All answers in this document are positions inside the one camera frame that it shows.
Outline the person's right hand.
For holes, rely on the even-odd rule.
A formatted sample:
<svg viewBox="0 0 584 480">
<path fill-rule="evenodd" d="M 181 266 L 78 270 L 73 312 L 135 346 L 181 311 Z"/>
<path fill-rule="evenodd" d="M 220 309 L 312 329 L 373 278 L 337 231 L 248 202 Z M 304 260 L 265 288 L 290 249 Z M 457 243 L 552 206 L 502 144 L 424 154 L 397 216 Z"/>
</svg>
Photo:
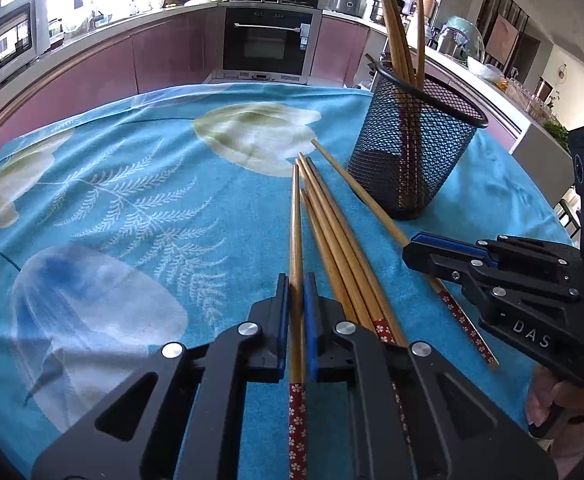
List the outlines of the person's right hand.
<svg viewBox="0 0 584 480">
<path fill-rule="evenodd" d="M 537 365 L 528 387 L 527 422 L 540 427 L 548 419 L 553 404 L 569 411 L 572 416 L 584 416 L 584 388 L 561 382 L 548 368 Z"/>
</svg>

